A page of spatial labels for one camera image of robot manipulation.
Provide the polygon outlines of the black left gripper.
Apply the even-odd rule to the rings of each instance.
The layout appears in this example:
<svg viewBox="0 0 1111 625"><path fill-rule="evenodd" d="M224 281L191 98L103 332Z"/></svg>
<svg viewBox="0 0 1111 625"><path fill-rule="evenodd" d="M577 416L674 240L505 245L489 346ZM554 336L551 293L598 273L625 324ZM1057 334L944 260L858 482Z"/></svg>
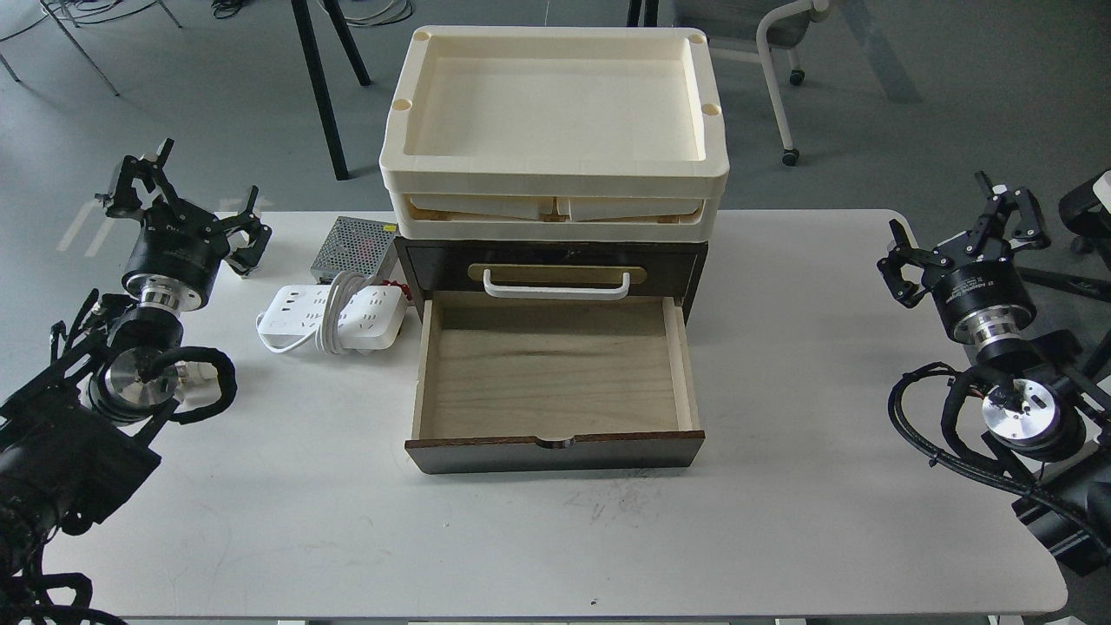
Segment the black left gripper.
<svg viewBox="0 0 1111 625"><path fill-rule="evenodd" d="M226 260L240 278L250 276L273 230L256 210L258 187L250 187L246 206L237 214L218 220L180 198L164 174L172 147L174 139L167 138L154 155L124 155L116 168L116 185L96 200L110 219L141 219L122 278L127 292L138 299L150 278L169 280L178 286L184 309L198 310L209 304L220 262ZM146 203L136 193L136 182L156 196Z"/></svg>

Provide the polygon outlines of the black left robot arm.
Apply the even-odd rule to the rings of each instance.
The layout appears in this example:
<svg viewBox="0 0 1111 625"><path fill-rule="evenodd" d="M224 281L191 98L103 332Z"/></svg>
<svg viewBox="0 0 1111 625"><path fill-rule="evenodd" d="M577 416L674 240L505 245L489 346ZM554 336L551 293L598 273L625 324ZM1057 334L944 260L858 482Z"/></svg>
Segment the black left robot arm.
<svg viewBox="0 0 1111 625"><path fill-rule="evenodd" d="M3 401L4 624L118 624L92 608L90 578L43 572L48 542L122 507L160 465L151 443L166 424L214 417L237 396L233 361L184 345L181 316L209 304L222 264L252 273L273 231L257 187L233 216L179 196L164 173L172 147L126 155L100 198L107 216L140 225L122 293L91 290L72 323L52 326L47 367Z"/></svg>

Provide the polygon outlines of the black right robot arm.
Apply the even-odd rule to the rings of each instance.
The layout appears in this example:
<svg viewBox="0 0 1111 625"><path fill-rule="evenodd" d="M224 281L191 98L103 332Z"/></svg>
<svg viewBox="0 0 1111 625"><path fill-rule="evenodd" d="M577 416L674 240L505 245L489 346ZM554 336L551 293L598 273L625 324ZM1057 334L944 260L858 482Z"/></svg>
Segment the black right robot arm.
<svg viewBox="0 0 1111 625"><path fill-rule="evenodd" d="M1108 337L1079 361L1071 331L1023 331L1035 320L1028 285L1108 302L1108 281L1018 266L1017 253L1050 245L1039 202L981 171L975 181L985 196L975 226L927 250L893 220L877 263L902 306L932 298L947 337L972 347L975 361L965 371L935 361L905 372L885 411L930 465L1015 495L1015 518L1085 576L1108 566L1108 392L1095 379Z"/></svg>

